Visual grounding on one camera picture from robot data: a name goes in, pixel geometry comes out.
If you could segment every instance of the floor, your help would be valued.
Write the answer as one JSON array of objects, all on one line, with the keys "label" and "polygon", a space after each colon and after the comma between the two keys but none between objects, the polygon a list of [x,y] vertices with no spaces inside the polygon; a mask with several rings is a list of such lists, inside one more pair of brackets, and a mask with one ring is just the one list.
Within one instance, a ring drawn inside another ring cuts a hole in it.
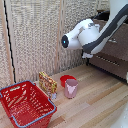
[{"label": "floor", "polygon": [[[78,81],[77,95],[64,96],[60,77],[73,75]],[[93,66],[82,65],[53,75],[57,81],[57,99],[52,100],[57,112],[48,128],[110,128],[128,102],[128,86]],[[0,128],[13,128],[0,105]]]}]

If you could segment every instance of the wall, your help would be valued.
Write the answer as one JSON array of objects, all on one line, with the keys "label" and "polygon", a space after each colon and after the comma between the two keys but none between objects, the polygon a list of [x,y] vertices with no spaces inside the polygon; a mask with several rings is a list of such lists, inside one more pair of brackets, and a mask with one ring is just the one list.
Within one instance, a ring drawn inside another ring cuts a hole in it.
[{"label": "wall", "polygon": [[0,88],[14,82],[4,3],[0,0]]},{"label": "wall", "polygon": [[[5,0],[5,2],[16,82],[36,81],[40,71],[53,75],[85,63],[81,58],[81,50],[67,50],[61,46],[61,37],[71,31],[81,19],[95,15],[99,0]],[[5,41],[3,38],[1,41],[4,50]],[[1,75],[4,77],[0,81],[7,81],[7,85],[10,84],[8,78],[10,76],[8,59],[5,56],[6,51],[5,55],[1,56],[4,58],[1,59],[2,64],[5,65],[1,70],[7,71]]]},{"label": "wall", "polygon": [[109,10],[109,0],[99,0],[98,1],[98,10]]}]

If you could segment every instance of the white robot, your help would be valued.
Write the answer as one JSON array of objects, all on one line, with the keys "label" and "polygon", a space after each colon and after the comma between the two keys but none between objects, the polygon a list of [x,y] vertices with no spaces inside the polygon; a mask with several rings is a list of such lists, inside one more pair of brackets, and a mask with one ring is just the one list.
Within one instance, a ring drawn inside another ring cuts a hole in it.
[{"label": "white robot", "polygon": [[[83,20],[62,37],[62,46],[67,49],[83,49],[83,58],[92,58],[93,54],[100,52],[128,18],[128,0],[109,0],[109,5],[109,20],[100,32],[91,19]],[[128,128],[128,103],[111,128]]]}]

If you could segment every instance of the red basket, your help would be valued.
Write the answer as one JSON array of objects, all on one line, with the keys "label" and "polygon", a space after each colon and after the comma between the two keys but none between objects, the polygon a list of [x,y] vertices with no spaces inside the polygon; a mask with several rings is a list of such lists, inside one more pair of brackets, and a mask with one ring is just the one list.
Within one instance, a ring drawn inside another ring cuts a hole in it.
[{"label": "red basket", "polygon": [[56,106],[32,82],[0,89],[0,101],[15,128],[47,128]]}]

